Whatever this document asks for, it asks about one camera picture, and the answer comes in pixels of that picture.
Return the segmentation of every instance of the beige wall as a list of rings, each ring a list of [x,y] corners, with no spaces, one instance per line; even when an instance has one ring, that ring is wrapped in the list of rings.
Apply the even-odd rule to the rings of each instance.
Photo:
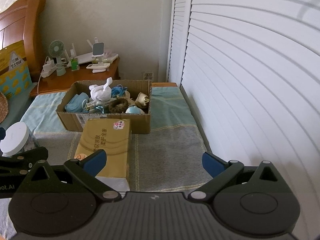
[[[4,11],[16,0],[0,0]],[[170,29],[171,1],[165,0],[46,0],[40,17],[44,51],[55,39],[66,49],[73,42],[77,54],[90,52],[94,37],[121,57],[119,72],[141,79],[143,71],[163,73]]]

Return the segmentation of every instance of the silver screw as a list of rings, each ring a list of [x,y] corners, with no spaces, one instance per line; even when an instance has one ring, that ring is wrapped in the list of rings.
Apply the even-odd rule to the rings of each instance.
[[[194,191],[194,192],[191,192],[190,195],[194,199],[204,199],[207,196],[207,194],[202,191]]]
[[[115,192],[113,190],[109,190],[109,191],[105,191],[102,196],[104,198],[108,198],[108,199],[113,199],[113,198],[116,198],[118,196],[118,192]]]

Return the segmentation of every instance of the yellow and blue box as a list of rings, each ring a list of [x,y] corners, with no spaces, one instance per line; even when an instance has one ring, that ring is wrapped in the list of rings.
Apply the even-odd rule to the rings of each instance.
[[[0,50],[0,91],[7,99],[32,84],[23,41]]]

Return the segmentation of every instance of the cardboard box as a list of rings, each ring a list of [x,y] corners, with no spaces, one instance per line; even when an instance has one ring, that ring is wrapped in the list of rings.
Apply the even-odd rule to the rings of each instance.
[[[75,158],[84,159],[98,149],[107,153],[107,164],[97,178],[117,191],[129,189],[129,119],[89,119],[84,126]]]
[[[104,85],[104,80],[85,80],[77,81],[73,83],[70,89],[67,91],[62,99],[60,105],[58,105],[56,113],[58,114],[63,126],[66,130],[82,132],[86,121],[89,118],[116,118],[116,119],[130,119],[132,133],[147,134],[150,133],[150,105],[144,109],[145,114],[84,114],[84,113],[68,113],[64,107],[70,100],[76,95],[82,92],[90,96],[90,85]],[[130,92],[131,98],[134,100],[137,98],[140,92],[150,97],[151,95],[151,81],[150,80],[113,80],[110,87],[116,87],[117,85],[123,85],[127,87]]]
[[[0,50],[0,91],[10,99],[32,84],[23,41]]]

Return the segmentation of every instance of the white lid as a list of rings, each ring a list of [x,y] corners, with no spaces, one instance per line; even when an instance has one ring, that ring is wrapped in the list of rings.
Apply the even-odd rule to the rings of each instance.
[[[5,138],[0,142],[0,149],[7,156],[19,152],[29,137],[28,127],[24,122],[16,122],[5,133]]]

